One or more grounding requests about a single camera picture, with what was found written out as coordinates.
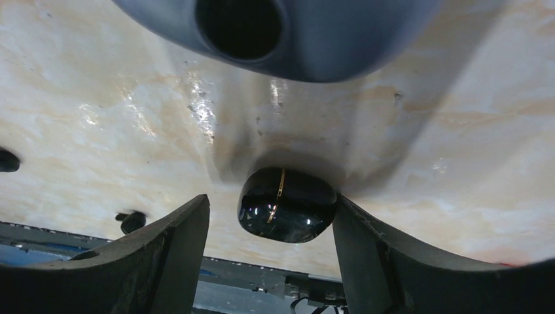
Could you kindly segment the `black earbud charging case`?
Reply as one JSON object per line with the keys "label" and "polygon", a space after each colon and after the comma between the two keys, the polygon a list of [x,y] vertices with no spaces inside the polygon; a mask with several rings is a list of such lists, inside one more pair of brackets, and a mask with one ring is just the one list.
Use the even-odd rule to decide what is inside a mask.
{"label": "black earbud charging case", "polygon": [[306,243],[333,222],[336,190],[324,180],[282,167],[251,174],[238,202],[238,222],[254,236],[283,243]]}

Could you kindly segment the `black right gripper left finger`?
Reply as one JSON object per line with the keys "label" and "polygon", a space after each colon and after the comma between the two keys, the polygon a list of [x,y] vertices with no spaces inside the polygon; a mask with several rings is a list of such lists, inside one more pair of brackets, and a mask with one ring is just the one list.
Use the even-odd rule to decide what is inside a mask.
{"label": "black right gripper left finger", "polygon": [[1,267],[2,313],[190,313],[209,228],[200,194],[69,260]]}

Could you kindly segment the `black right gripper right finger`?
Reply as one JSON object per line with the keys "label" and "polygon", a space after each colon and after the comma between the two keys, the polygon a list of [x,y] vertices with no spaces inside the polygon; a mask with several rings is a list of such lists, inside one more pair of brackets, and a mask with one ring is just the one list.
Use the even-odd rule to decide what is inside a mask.
{"label": "black right gripper right finger", "polygon": [[553,313],[554,261],[492,264],[450,253],[339,196],[332,224],[350,313]]}

